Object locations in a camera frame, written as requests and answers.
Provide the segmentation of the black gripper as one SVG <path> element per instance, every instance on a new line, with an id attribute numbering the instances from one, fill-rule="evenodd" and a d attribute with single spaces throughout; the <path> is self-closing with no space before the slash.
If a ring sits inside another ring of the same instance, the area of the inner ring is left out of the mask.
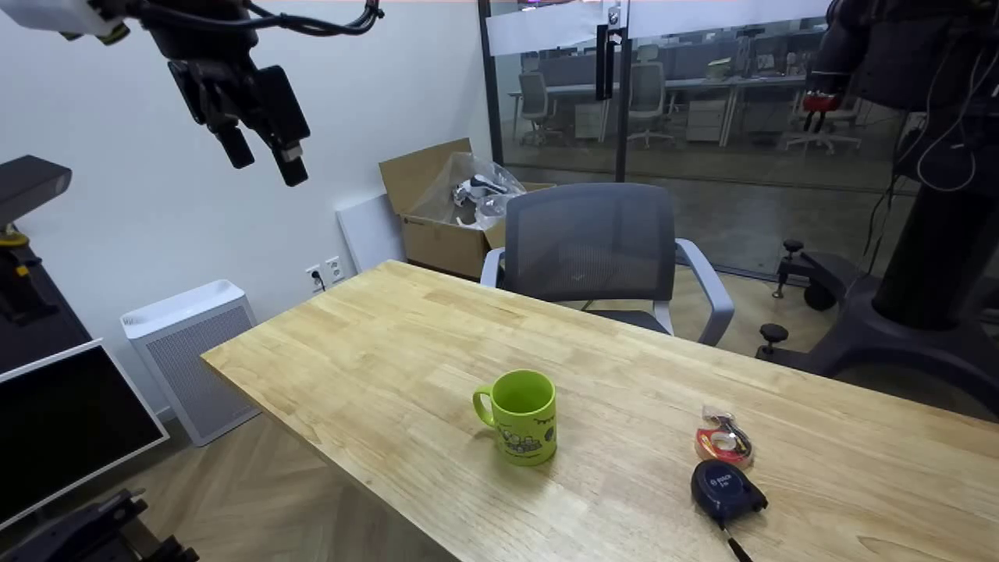
<path id="1" fill-rule="evenodd" d="M 308 134 L 301 108 L 280 66 L 258 70 L 249 51 L 258 44 L 242 28 L 245 0 L 151 0 L 144 28 L 168 60 L 168 71 L 193 117 L 207 124 L 235 170 L 254 165 L 242 129 L 273 152 L 287 189 L 308 177 L 299 141 Z"/>

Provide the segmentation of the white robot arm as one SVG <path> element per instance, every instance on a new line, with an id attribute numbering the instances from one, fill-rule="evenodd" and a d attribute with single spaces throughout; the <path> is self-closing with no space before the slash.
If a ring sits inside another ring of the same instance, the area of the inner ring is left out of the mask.
<path id="1" fill-rule="evenodd" d="M 262 28 L 249 0 L 0 0 L 0 12 L 22 28 L 101 44 L 126 41 L 138 21 L 166 55 L 190 119 L 221 145 L 235 170 L 257 161 L 242 136 L 257 132 L 287 189 L 308 177 L 308 121 L 285 70 L 258 70 L 249 55 Z"/>

